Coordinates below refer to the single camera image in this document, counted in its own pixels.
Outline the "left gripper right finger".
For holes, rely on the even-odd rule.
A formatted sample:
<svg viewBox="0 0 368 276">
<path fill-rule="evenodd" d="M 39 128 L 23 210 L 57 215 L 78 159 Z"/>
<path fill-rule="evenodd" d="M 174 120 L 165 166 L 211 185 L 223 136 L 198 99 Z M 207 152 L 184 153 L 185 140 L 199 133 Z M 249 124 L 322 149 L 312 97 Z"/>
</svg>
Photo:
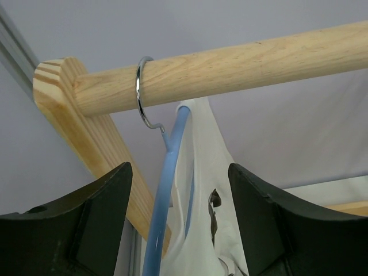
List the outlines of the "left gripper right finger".
<svg viewBox="0 0 368 276">
<path fill-rule="evenodd" d="M 228 168 L 250 275 L 366 275 L 367 218 L 298 198 Z"/>
</svg>

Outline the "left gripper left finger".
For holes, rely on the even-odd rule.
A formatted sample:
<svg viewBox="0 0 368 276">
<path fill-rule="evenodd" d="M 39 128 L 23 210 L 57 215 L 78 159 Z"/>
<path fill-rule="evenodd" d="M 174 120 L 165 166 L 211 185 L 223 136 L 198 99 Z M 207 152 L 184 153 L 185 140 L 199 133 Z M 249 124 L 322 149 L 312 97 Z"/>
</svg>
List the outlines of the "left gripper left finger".
<svg viewBox="0 0 368 276">
<path fill-rule="evenodd" d="M 80 189 L 1 216 L 1 275 L 113 275 L 132 186 L 122 163 Z"/>
</svg>

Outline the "white t shirt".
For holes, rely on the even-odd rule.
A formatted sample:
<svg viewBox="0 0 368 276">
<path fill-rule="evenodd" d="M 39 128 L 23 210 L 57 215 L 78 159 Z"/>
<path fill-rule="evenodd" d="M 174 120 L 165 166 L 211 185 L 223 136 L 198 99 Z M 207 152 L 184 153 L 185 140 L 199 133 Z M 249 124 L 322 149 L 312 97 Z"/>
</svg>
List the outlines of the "white t shirt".
<svg viewBox="0 0 368 276">
<path fill-rule="evenodd" d="M 182 136 L 169 211 L 171 240 L 161 275 L 247 275 L 233 204 L 228 152 L 206 97 L 182 101 Z"/>
</svg>

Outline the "blue white hanger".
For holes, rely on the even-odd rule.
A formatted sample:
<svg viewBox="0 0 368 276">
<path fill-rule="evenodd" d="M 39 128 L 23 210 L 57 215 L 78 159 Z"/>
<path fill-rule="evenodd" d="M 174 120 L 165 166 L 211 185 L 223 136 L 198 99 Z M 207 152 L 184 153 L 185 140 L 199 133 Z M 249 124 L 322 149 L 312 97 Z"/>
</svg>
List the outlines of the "blue white hanger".
<svg viewBox="0 0 368 276">
<path fill-rule="evenodd" d="M 162 135 L 166 155 L 163 162 L 160 179 L 155 194 L 154 209 L 149 226 L 149 234 L 143 262 L 143 276 L 160 274 L 161 258 L 164 238 L 166 234 L 167 215 L 171 200 L 171 191 L 177 167 L 177 160 L 185 126 L 189 118 L 190 109 L 181 106 L 178 110 L 173 130 L 168 134 L 161 123 L 153 124 L 149 121 L 143 105 L 143 70 L 147 62 L 153 61 L 150 56 L 141 58 L 137 65 L 135 76 L 136 102 L 140 117 L 149 129 L 159 129 Z"/>
</svg>

